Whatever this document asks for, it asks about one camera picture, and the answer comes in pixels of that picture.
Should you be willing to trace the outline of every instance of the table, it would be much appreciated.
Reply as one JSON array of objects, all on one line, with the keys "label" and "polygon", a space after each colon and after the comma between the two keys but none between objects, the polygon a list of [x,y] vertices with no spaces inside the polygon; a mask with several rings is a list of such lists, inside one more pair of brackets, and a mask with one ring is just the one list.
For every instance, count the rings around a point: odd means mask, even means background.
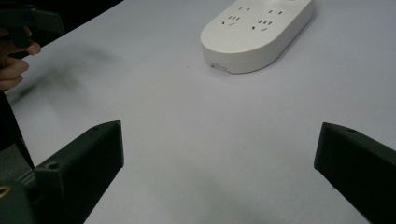
[{"label": "table", "polygon": [[322,122],[396,148],[396,2],[317,0],[271,65],[200,33],[232,0],[124,0],[28,56],[7,97],[35,164],[120,120],[125,165],[86,223],[368,223],[314,169]]}]

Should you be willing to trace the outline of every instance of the electrical outlet socket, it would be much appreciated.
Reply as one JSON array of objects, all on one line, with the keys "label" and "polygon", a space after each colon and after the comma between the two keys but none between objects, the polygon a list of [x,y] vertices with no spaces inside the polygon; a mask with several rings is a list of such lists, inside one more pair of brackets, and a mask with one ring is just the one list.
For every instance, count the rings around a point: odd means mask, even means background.
[{"label": "electrical outlet socket", "polygon": [[232,74],[264,68],[312,18],[313,0],[237,0],[201,32],[206,62]]}]

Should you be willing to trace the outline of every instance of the screw hole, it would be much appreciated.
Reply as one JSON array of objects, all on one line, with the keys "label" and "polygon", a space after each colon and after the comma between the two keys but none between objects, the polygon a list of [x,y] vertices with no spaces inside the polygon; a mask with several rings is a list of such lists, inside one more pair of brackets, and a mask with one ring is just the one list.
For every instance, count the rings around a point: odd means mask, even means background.
[{"label": "screw hole", "polygon": [[47,168],[51,169],[51,170],[56,170],[59,168],[59,162],[50,162],[46,165]]},{"label": "screw hole", "polygon": [[6,197],[11,192],[10,186],[0,187],[0,199]]}]

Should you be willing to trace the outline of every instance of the finger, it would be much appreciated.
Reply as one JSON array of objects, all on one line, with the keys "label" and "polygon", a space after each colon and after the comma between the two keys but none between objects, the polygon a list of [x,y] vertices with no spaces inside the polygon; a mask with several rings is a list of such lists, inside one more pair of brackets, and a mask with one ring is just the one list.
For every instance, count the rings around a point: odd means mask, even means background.
[{"label": "finger", "polygon": [[0,36],[8,35],[8,30],[6,28],[0,28]]},{"label": "finger", "polygon": [[31,46],[29,46],[26,51],[30,54],[30,55],[35,55],[37,53],[39,53],[41,51],[41,47],[39,44],[37,44],[35,41],[31,41],[30,42]]},{"label": "finger", "polygon": [[0,61],[0,80],[11,80],[24,73],[29,63],[24,60],[6,57]]},{"label": "finger", "polygon": [[25,51],[25,49],[17,48],[14,42],[12,42],[12,40],[0,41],[0,57],[5,57],[8,56],[8,54],[17,53],[21,51]]},{"label": "finger", "polygon": [[31,46],[27,49],[17,48],[12,40],[0,41],[0,57],[6,57],[12,53],[27,51],[30,55],[35,55],[41,51],[41,47],[35,41],[31,40]]},{"label": "finger", "polygon": [[14,77],[12,79],[8,80],[2,80],[0,81],[0,90],[1,91],[6,91],[9,89],[12,89],[16,87],[18,84],[20,84],[23,80],[23,77],[21,75],[18,75],[17,77]]},{"label": "finger", "polygon": [[32,31],[30,31],[29,27],[24,26],[23,30],[24,30],[24,32],[26,33],[27,36],[32,36]]}]

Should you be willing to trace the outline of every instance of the white power strip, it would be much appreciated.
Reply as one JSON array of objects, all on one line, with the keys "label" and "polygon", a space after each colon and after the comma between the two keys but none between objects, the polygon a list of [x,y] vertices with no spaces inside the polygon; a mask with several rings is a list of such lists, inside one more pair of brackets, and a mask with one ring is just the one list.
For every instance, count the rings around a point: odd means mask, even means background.
[{"label": "white power strip", "polygon": [[206,62],[232,74],[272,63],[312,18],[313,0],[237,0],[201,33]]}]

